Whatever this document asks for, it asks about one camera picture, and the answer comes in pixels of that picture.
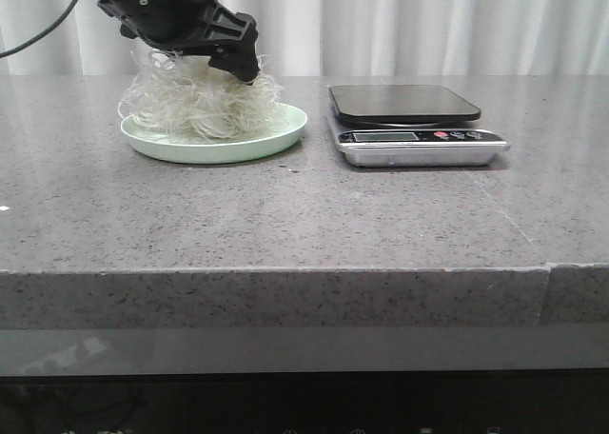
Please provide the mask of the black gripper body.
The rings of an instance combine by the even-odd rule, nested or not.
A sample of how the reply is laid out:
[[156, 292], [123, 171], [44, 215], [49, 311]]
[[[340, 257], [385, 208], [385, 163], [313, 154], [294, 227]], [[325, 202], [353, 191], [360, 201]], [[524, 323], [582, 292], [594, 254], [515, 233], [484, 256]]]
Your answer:
[[121, 34], [149, 46], [182, 53], [251, 53], [256, 22], [218, 0], [99, 0], [119, 20]]

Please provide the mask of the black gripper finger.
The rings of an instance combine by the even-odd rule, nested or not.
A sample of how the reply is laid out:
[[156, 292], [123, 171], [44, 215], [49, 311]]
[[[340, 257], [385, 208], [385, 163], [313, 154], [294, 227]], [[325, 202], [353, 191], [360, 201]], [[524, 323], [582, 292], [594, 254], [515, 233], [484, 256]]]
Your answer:
[[209, 48], [212, 68], [229, 72], [242, 83], [251, 83], [259, 75], [255, 43], [214, 44]]

